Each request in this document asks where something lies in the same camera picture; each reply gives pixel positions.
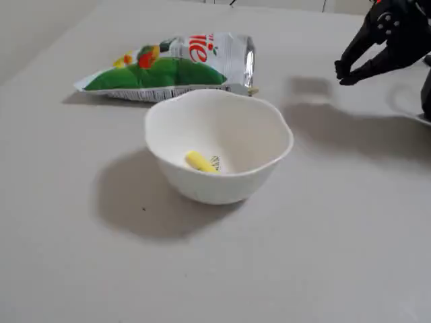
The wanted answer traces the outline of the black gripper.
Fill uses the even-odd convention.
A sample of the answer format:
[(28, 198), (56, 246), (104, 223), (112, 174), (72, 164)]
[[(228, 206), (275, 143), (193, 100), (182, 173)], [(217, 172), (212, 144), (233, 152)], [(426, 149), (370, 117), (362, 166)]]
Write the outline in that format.
[[(352, 70), (371, 46), (382, 43), (385, 49)], [(355, 85), (398, 67), (408, 67), (429, 52), (429, 1), (374, 1), (361, 28), (335, 61), (335, 72), (340, 85)]]

